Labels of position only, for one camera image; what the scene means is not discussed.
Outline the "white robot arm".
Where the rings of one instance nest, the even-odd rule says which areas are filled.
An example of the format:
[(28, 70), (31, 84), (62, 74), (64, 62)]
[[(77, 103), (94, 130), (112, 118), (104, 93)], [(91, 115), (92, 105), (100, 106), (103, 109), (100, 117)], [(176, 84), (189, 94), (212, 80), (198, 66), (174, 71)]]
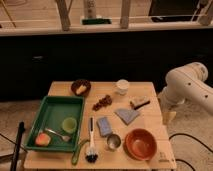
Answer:
[(158, 95), (164, 125), (176, 116), (172, 108), (183, 104), (186, 99), (213, 115), (213, 88), (205, 84), (207, 78), (207, 67), (200, 62), (174, 68), (166, 74), (166, 86)]

